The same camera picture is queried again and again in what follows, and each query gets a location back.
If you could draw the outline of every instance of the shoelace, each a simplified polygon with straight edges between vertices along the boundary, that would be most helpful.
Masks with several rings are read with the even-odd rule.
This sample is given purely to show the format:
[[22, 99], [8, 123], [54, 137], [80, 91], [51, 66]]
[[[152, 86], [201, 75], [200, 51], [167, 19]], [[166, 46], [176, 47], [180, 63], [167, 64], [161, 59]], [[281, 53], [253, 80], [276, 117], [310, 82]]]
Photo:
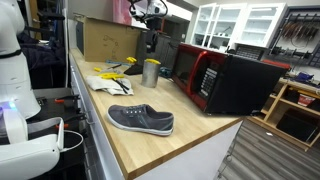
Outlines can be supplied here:
[[143, 106], [130, 106], [126, 108], [127, 114], [138, 114], [143, 112]]

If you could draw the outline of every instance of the white cabinet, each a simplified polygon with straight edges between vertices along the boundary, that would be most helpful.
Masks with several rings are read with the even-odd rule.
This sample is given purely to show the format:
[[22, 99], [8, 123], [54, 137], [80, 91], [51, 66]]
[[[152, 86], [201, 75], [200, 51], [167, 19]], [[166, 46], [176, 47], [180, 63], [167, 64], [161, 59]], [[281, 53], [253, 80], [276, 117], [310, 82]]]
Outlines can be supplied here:
[[224, 51], [234, 41], [246, 4], [200, 6], [191, 44]]
[[285, 3], [248, 5], [236, 43], [267, 48], [285, 9]]

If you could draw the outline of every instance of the floor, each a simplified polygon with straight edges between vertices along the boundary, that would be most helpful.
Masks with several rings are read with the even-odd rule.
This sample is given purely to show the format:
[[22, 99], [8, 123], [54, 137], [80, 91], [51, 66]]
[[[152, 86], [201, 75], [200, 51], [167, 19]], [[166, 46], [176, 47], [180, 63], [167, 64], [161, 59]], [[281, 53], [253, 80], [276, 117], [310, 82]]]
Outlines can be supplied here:
[[245, 120], [216, 180], [319, 180], [320, 142], [307, 152]]

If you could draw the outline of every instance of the kitchen counter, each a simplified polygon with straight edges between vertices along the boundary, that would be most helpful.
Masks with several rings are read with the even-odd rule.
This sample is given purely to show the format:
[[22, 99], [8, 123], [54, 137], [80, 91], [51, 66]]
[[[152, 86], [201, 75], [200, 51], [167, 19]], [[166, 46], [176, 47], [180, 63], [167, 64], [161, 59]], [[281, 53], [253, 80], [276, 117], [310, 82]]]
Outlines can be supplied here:
[[[98, 73], [93, 70], [94, 67], [107, 68], [112, 66], [103, 62], [86, 62], [78, 49], [71, 49], [70, 52], [82, 79], [88, 75], [97, 75]], [[240, 127], [241, 119], [239, 117], [204, 114], [170, 80], [159, 77], [156, 88], [146, 88], [140, 84], [141, 75], [128, 76], [127, 78], [131, 81], [134, 90], [132, 96], [112, 96], [104, 91], [94, 91], [85, 85], [124, 179], [135, 179], [237, 125], [230, 136], [219, 136], [223, 142], [221, 144], [223, 153], [220, 155], [217, 153], [217, 155], [221, 156], [222, 162]], [[114, 104], [123, 106], [149, 104], [157, 111], [172, 112], [174, 131], [168, 137], [159, 137], [118, 129], [109, 122], [106, 116], [108, 108]], [[214, 146], [214, 148], [218, 151], [220, 147]], [[220, 159], [219, 162], [215, 162], [218, 167], [221, 163]]]

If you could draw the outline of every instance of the microwave handle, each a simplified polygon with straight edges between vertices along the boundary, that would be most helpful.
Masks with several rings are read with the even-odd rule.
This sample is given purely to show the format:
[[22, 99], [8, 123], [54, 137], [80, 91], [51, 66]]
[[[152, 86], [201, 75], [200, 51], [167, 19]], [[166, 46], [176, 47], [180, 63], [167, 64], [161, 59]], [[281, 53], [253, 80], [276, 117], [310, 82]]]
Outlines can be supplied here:
[[197, 60], [196, 60], [196, 62], [195, 62], [194, 65], [193, 65], [193, 68], [192, 68], [192, 71], [191, 71], [191, 75], [190, 75], [190, 77], [189, 77], [189, 83], [188, 83], [188, 85], [187, 85], [187, 93], [188, 93], [189, 95], [192, 95], [191, 87], [192, 87], [193, 79], [194, 79], [194, 77], [195, 77], [195, 75], [196, 75], [196, 72], [197, 72], [197, 70], [198, 70], [199, 63], [200, 63], [201, 59], [203, 59], [207, 54], [208, 54], [208, 51], [202, 51], [202, 52], [198, 55]]

